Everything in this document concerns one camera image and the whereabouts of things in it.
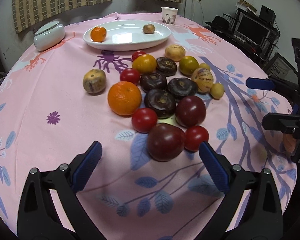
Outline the person's right hand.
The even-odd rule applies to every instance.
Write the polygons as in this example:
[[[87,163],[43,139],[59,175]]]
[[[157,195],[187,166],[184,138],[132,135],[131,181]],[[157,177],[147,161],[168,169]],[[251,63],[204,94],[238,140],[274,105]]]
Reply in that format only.
[[[296,139],[292,134],[283,134],[283,145],[288,153],[292,153],[296,148]]]

